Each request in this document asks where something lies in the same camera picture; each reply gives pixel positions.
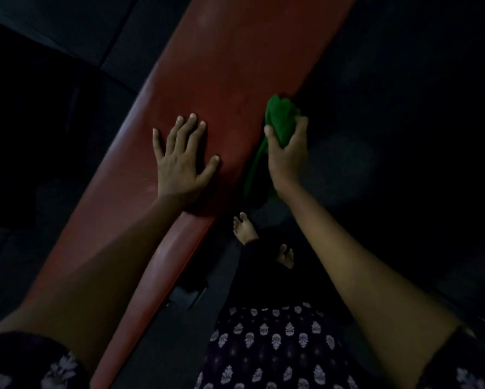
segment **red leather cushion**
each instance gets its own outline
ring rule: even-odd
[[[151,130],[208,122],[222,166],[200,213],[183,213],[150,261],[92,379],[109,386],[171,292],[258,144],[266,102],[293,95],[354,0],[192,0],[27,297],[89,260],[156,197]]]

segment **dark floor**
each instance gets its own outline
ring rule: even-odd
[[[43,19],[29,21],[19,19],[26,0],[0,0],[1,24],[76,57],[0,28],[0,43],[14,45],[0,53],[0,318],[22,300],[188,1],[103,10],[107,0],[93,0],[83,12],[40,0]],[[82,27],[54,19],[60,9]],[[485,0],[359,0],[295,102],[311,120],[304,185],[485,336]],[[245,207],[260,227],[287,225],[304,243],[280,201]],[[237,263],[229,217],[194,258],[203,297],[158,313],[115,387],[193,386]],[[347,334],[377,371],[355,326]]]

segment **foot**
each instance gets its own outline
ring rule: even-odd
[[[277,256],[277,262],[283,264],[286,268],[292,269],[295,265],[295,255],[293,254],[293,249],[290,248],[287,252],[287,246],[282,244],[280,246],[280,252]]]
[[[233,234],[244,245],[259,238],[253,224],[246,213],[243,212],[240,213],[240,219],[238,217],[233,218]]]

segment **person's left hand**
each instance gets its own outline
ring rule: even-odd
[[[196,172],[197,147],[207,126],[201,121],[189,137],[196,121],[194,114],[186,123],[182,116],[178,117],[167,137],[165,154],[161,150],[159,131],[152,130],[152,146],[158,162],[158,197],[172,196],[189,205],[199,197],[215,174],[219,156],[213,156],[201,174]]]

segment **patterned sleeve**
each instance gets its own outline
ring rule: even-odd
[[[459,328],[426,366],[417,389],[485,389],[485,344]]]
[[[84,389],[89,375],[73,353],[49,338],[0,333],[0,389]]]

